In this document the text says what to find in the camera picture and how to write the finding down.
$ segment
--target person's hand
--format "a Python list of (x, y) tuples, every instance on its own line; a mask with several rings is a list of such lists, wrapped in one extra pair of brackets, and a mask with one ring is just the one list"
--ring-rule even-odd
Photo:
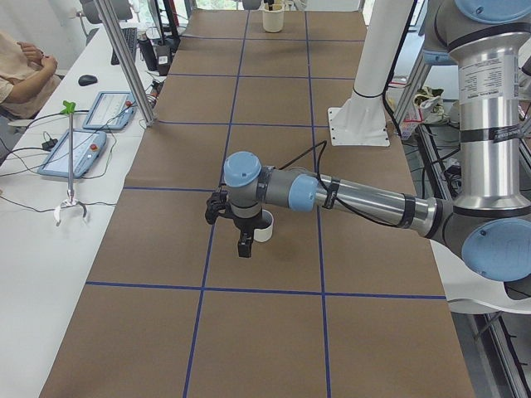
[(35, 62), (36, 64), (41, 64), (43, 57), (42, 51), (35, 47), (34, 44), (26, 43), (24, 41), (18, 41), (17, 44), (20, 46), (22, 53), (26, 56), (28, 61)]
[(52, 69), (53, 73), (55, 73), (57, 69), (57, 60), (53, 56), (43, 56), (41, 64), (43, 69)]

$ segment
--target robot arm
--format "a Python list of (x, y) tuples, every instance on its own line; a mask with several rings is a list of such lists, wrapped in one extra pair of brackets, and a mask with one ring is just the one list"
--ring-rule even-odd
[(226, 192), (209, 201), (207, 220), (232, 218), (241, 256), (251, 256), (261, 203), (310, 211), (351, 211), (439, 241), (489, 279), (531, 274), (531, 202), (519, 192), (518, 51), (531, 32), (531, 1), (431, 0), (425, 50), (459, 67), (462, 193), (419, 199), (335, 177), (262, 167), (251, 153), (225, 163)]

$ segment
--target computer mouse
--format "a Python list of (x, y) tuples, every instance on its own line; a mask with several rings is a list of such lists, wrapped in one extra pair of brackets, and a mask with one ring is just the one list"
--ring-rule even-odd
[(98, 78), (93, 75), (83, 75), (77, 81), (80, 85), (93, 85), (98, 82)]

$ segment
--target cup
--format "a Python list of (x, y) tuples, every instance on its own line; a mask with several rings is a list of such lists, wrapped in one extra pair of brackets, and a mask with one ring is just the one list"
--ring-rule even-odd
[(267, 6), (262, 10), (262, 23), (264, 30), (269, 33), (277, 33), (284, 27), (284, 5), (273, 4), (273, 10), (269, 11)]
[(273, 215), (267, 210), (262, 209), (262, 219), (266, 221), (269, 225), (262, 229), (255, 229), (255, 241), (257, 242), (267, 242), (273, 236)]

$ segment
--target black bottle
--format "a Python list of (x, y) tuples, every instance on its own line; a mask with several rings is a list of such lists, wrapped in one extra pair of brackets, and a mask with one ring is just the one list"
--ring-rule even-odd
[(155, 56), (151, 41), (146, 36), (145, 32), (139, 33), (139, 46), (148, 70), (157, 70), (157, 57)]

